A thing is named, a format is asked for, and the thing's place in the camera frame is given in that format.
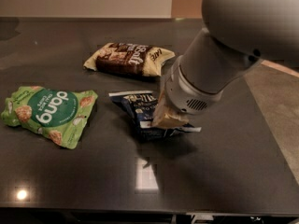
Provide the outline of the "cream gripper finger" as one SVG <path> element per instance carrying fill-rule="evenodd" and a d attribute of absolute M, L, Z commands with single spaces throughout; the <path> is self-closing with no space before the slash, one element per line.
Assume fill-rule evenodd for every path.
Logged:
<path fill-rule="evenodd" d="M 163 121 L 155 127 L 168 129 L 168 128 L 175 128 L 180 127 L 189 122 L 188 117 L 185 114 L 181 114 L 174 109 L 172 109 L 170 106 L 165 106 L 165 113 L 164 113 L 164 119 Z"/>
<path fill-rule="evenodd" d="M 158 126 L 164 119 L 165 113 L 165 94 L 164 91 L 161 91 L 158 104 L 156 105 L 155 111 L 153 113 L 153 126 Z"/>

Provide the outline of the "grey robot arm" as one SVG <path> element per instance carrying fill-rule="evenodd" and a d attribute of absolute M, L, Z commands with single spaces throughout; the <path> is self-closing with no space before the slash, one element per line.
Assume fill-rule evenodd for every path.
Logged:
<path fill-rule="evenodd" d="M 299 0 L 202 0 L 203 27 L 164 76 L 154 127 L 176 128 L 267 60 L 299 64 Z"/>

